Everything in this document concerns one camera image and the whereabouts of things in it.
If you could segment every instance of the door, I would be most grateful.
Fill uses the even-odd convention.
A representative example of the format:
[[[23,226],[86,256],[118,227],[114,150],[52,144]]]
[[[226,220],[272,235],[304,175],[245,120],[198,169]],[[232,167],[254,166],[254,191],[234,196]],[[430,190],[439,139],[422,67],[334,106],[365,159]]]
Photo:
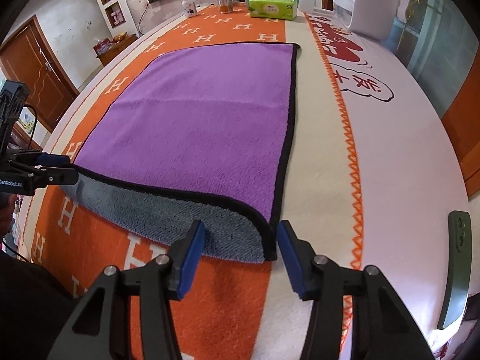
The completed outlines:
[[[27,84],[27,103],[35,107],[39,122],[52,132],[78,91],[42,35],[32,17],[2,45],[0,63],[8,79]]]

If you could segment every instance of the green tissue box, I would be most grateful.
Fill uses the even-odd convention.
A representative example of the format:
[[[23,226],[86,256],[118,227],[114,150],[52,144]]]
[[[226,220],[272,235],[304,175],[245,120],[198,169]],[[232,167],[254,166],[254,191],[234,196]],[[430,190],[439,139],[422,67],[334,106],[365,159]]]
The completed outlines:
[[[250,0],[251,17],[293,20],[297,16],[295,0]]]

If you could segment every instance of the purple towel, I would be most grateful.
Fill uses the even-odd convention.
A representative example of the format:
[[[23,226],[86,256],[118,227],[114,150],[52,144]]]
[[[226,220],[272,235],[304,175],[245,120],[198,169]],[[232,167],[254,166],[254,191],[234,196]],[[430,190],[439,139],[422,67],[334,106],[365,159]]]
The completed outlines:
[[[293,139],[297,47],[232,43],[160,56],[109,107],[75,164],[185,200],[214,195],[237,212],[243,203],[275,228]]]

